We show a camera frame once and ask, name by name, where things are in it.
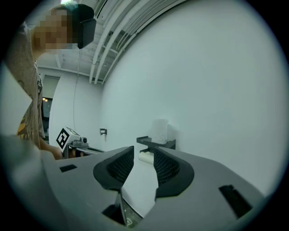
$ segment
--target white pipe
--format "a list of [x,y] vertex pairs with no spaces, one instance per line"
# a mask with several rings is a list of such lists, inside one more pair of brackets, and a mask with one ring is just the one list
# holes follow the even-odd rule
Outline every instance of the white pipe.
[[90,75],[89,75],[89,83],[92,83],[92,75],[95,69],[95,64],[91,64],[91,68],[90,68]]
[[148,11],[152,11],[153,9],[153,7],[155,6],[155,5],[160,5],[160,4],[162,4],[162,3],[164,3],[164,2],[166,2],[167,0],[159,0],[159,1],[157,1],[157,2],[155,2],[154,4],[152,4],[148,9],[146,9],[130,26],[129,26],[129,28],[127,29],[127,31],[124,33],[124,35],[121,37],[121,39],[119,40],[119,42],[118,42],[118,44],[117,44],[117,50],[122,46],[122,44],[125,42],[125,40],[126,40],[126,38],[129,36],[129,34],[130,34],[130,32],[131,31],[133,31],[133,29],[136,27],[136,25],[137,25],[137,23],[142,19],[142,17],[143,17],[143,15],[145,14],[145,13],[147,13]]
[[56,58],[56,63],[57,63],[58,68],[61,68],[61,64],[60,64],[60,60],[59,60],[58,54],[55,55],[55,58]]
[[97,1],[97,4],[95,5],[95,8],[93,9],[94,14],[96,13],[96,10],[97,10],[99,4],[100,4],[100,0]]
[[125,45],[123,46],[123,48],[118,52],[116,58],[114,59],[114,61],[112,62],[110,68],[108,69],[104,79],[103,79],[103,82],[102,82],[102,85],[104,84],[104,81],[107,79],[107,76],[108,74],[110,73],[110,71],[112,70],[114,64],[116,63],[116,61],[118,60],[119,56],[121,56],[122,52],[125,51],[125,48],[127,47],[127,45],[135,38],[136,34],[133,34],[130,39],[125,43]]
[[121,1],[118,1],[115,6],[113,7],[113,9],[111,10],[111,12],[109,13],[107,19],[105,20],[103,27],[105,28],[107,26],[107,23],[109,21],[109,19],[111,18],[111,16],[114,14],[114,12],[116,11],[116,9],[118,8],[119,4],[121,3]]
[[110,71],[112,70],[114,64],[116,63],[117,59],[121,56],[122,52],[125,51],[125,48],[129,45],[129,43],[135,38],[135,36],[141,32],[141,30],[143,30],[148,24],[150,24],[153,20],[155,20],[158,16],[160,16],[161,14],[163,14],[164,12],[168,11],[169,9],[171,9],[172,7],[181,4],[182,2],[187,1],[187,0],[178,0],[170,5],[168,5],[167,7],[163,8],[162,10],[160,10],[158,13],[156,13],[153,17],[151,17],[148,21],[146,21],[140,28],[138,28],[136,30],[136,32],[130,37],[130,39],[125,43],[125,45],[123,46],[123,48],[119,51],[119,53],[117,54],[116,58],[114,59],[114,61],[112,62],[112,65],[110,66],[110,68],[108,69],[102,85],[104,84],[105,80],[107,79]]
[[[66,72],[71,72],[71,73],[76,73],[77,74],[77,71],[75,71],[75,70],[63,69],[63,68],[58,68],[58,67],[39,66],[39,65],[37,65],[37,67],[46,68],[46,69],[53,69],[53,70],[61,70],[61,71],[66,71]],[[89,74],[82,73],[82,72],[79,72],[79,74],[84,75],[84,76],[89,76]]]
[[110,50],[111,50],[112,52],[118,54],[118,51],[116,51],[116,50],[114,50],[114,49],[112,49],[112,48],[110,48]]
[[[114,23],[117,21],[117,19],[120,17],[122,12],[126,9],[126,7],[132,2],[133,0],[123,0],[122,3],[119,5],[119,7],[116,9],[115,13],[112,15],[112,17],[109,19],[107,26],[105,27],[100,40],[98,42],[98,46],[95,50],[92,64],[95,65],[98,59],[99,52],[107,38],[108,33],[110,32],[111,28],[113,27]],[[92,75],[89,77],[89,82],[92,82]]]
[[125,27],[125,25],[131,20],[131,18],[141,9],[143,8],[150,0],[140,0],[133,8],[130,9],[130,11],[126,14],[124,19],[121,21],[121,23],[117,26],[115,29],[113,35],[109,39],[107,43],[107,47],[105,48],[103,55],[101,57],[101,60],[99,62],[98,70],[96,72],[95,81],[94,83],[97,84],[98,77],[100,75],[101,68],[104,64],[104,61],[106,59],[106,56],[109,52],[109,49],[112,47],[112,44],[114,43],[115,39],[117,38],[118,34],[121,32],[121,30]]
[[107,1],[105,1],[105,0],[103,1],[103,4],[102,4],[102,6],[99,8],[99,11],[98,11],[98,13],[96,14],[96,16],[100,13],[101,9],[103,8],[104,4],[106,4],[106,2],[107,2]]

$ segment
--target cable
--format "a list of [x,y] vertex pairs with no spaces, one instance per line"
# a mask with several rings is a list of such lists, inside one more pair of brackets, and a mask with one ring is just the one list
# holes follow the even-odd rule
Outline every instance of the cable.
[[80,54],[80,50],[79,50],[79,62],[78,62],[78,67],[77,67],[77,77],[76,77],[76,83],[75,83],[75,88],[74,88],[74,96],[73,96],[73,126],[74,126],[74,131],[76,131],[76,128],[75,128],[75,116],[74,116],[74,114],[75,114],[74,113],[75,92],[76,92],[76,86],[77,86],[78,76],[79,76],[80,58],[81,58],[81,54]]

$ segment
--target hand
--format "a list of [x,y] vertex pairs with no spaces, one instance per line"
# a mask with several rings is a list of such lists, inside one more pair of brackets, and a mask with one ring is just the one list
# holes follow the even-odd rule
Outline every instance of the hand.
[[53,154],[54,158],[56,160],[61,160],[62,159],[62,152],[59,148],[53,147],[51,150],[51,153]]
[[68,149],[68,158],[75,158],[76,154],[75,154],[75,149],[71,148]]

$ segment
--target white wall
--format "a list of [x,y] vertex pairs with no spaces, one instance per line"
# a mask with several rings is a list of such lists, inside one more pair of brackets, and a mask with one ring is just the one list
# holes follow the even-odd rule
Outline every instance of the white wall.
[[177,148],[223,163],[268,195],[286,163],[288,67],[275,37],[238,1],[187,2],[143,31],[103,90],[102,149],[135,146],[125,199],[154,204],[154,169],[137,158],[152,120],[176,130]]
[[[89,84],[88,77],[80,75],[75,91],[77,74],[43,68],[39,68],[39,72],[60,77],[51,106],[49,143],[57,146],[56,138],[61,129],[67,126],[87,137],[91,147],[100,148],[98,121],[102,86]],[[74,92],[75,110],[73,110]]]
[[59,79],[51,78],[49,76],[45,76],[43,80],[43,92],[42,96],[45,98],[53,98],[54,92],[56,90],[56,87],[58,85]]

